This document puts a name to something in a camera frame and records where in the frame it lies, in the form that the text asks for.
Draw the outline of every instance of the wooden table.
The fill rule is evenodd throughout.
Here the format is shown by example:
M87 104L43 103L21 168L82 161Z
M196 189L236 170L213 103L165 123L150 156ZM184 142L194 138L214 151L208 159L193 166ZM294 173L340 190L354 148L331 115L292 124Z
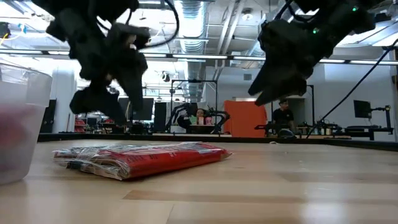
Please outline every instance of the wooden table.
M29 175L0 187L0 223L398 223L394 152L216 144L234 155L224 162L135 182L66 170L52 162L54 149L137 143L145 142L38 144Z

